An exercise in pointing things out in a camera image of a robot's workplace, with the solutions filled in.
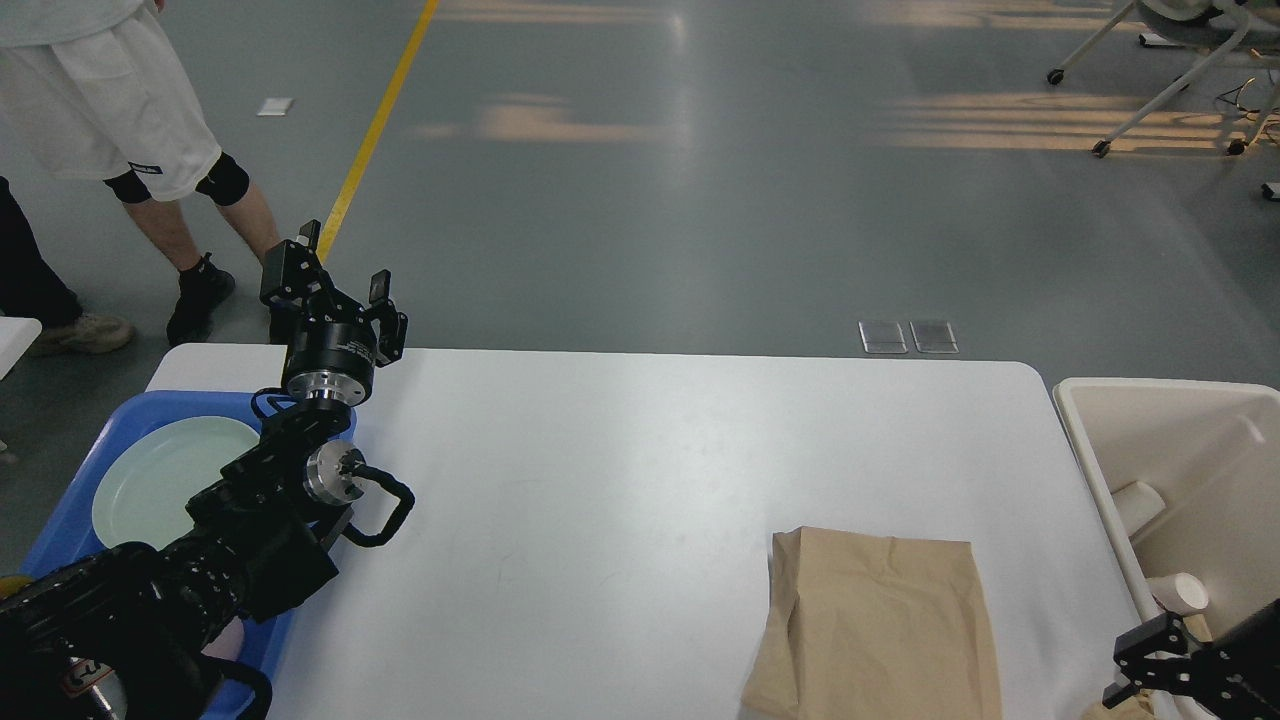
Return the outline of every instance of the black pants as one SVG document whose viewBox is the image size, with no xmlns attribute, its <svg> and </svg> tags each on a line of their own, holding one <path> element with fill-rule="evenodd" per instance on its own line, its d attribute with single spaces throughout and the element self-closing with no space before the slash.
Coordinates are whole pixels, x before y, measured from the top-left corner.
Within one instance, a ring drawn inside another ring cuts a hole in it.
<svg viewBox="0 0 1280 720">
<path fill-rule="evenodd" d="M 46 328 L 73 323 L 84 309 L 40 256 L 36 237 L 0 177 L 0 311 L 35 318 Z"/>
</svg>

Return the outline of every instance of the yellow floor line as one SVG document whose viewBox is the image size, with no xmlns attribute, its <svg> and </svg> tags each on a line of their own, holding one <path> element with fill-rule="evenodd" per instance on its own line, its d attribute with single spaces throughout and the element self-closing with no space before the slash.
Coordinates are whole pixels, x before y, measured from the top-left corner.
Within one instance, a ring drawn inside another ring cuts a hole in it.
<svg viewBox="0 0 1280 720">
<path fill-rule="evenodd" d="M 324 229 L 320 231 L 320 246 L 316 255 L 320 256 L 321 261 L 329 255 L 329 249 L 333 247 L 333 241 L 338 237 L 338 231 L 342 229 L 342 220 L 347 217 L 347 209 L 351 206 L 351 200 L 356 196 L 356 190 L 360 188 L 360 181 L 365 177 L 369 159 L 372 158 L 374 150 L 378 147 L 378 140 L 383 136 L 383 129 L 387 127 L 387 118 L 390 117 L 392 108 L 396 106 L 396 99 L 399 97 L 401 87 L 404 85 L 408 69 L 413 65 L 417 49 L 422 45 L 422 36 L 426 35 L 426 28 L 431 24 L 431 17 L 435 14 L 435 8 L 439 4 L 440 0 L 428 0 L 426 5 L 422 6 L 422 14 L 417 17 L 413 35 L 410 36 L 408 45 L 404 46 L 404 53 L 401 54 L 401 61 L 396 65 L 396 74 L 387 83 L 387 92 L 383 94 L 383 101 L 378 105 L 374 122 L 369 124 L 369 131 L 365 132 L 365 141 L 360 143 L 360 151 L 356 152 L 356 161 L 347 170 L 347 179 L 342 183 L 338 200 L 334 201 L 333 210 L 329 211 L 329 219 L 325 220 Z"/>
</svg>

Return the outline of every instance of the epoxy floor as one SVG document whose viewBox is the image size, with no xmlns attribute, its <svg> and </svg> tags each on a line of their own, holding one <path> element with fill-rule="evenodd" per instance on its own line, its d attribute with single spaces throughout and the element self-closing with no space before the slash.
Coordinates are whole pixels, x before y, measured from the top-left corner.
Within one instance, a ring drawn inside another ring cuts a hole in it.
<svg viewBox="0 0 1280 720">
<path fill-rule="evenodd" d="M 325 219 L 422 10 L 170 1 L 227 150 L 282 233 Z M 388 266 L 410 345 L 864 356 L 859 320 L 942 319 L 961 360 L 1052 386 L 1280 383 L 1280 181 L 1221 69 L 1098 160 L 1096 140 L 1192 61 L 1121 26 L 1044 73 L 1098 0 L 442 0 L 328 266 Z M 257 118 L 265 97 L 296 97 Z M 0 172 L 50 263 L 138 341 L 26 359 L 0 383 L 0 573 L 17 569 L 110 411 L 168 350 L 172 270 L 110 192 L 51 179 L 0 124 Z M 262 342 L 248 251 L 188 222 L 241 288 L 212 341 Z"/>
</svg>

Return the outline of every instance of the white cup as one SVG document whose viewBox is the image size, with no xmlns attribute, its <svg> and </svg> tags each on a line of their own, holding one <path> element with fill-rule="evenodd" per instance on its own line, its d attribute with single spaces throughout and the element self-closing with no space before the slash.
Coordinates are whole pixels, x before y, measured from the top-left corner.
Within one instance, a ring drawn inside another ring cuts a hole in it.
<svg viewBox="0 0 1280 720">
<path fill-rule="evenodd" d="M 1196 615 L 1208 607 L 1208 591 L 1204 589 L 1204 583 L 1189 573 L 1147 578 L 1147 587 L 1151 588 L 1156 602 L 1171 612 Z"/>
<path fill-rule="evenodd" d="M 1165 509 L 1165 500 L 1160 497 L 1156 488 L 1142 480 L 1115 491 L 1111 493 L 1111 500 L 1116 503 L 1120 523 L 1124 524 L 1124 532 L 1129 537 L 1133 537 Z"/>
</svg>

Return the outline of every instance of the silver flange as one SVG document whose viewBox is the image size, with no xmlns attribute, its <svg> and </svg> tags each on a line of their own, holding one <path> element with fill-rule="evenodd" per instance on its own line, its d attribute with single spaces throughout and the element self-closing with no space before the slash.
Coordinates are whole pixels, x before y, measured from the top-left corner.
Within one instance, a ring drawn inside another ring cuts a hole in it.
<svg viewBox="0 0 1280 720">
<path fill-rule="evenodd" d="M 307 459 L 307 482 L 303 484 L 307 495 L 325 505 L 348 505 L 365 495 L 367 480 L 342 471 L 342 460 L 349 452 L 364 460 L 356 446 L 344 439 L 332 439 L 312 452 Z"/>
<path fill-rule="evenodd" d="M 296 398 L 324 397 L 352 407 L 364 402 L 369 395 L 367 388 L 357 380 L 329 370 L 294 375 L 289 378 L 289 387 L 285 389 Z"/>
</svg>

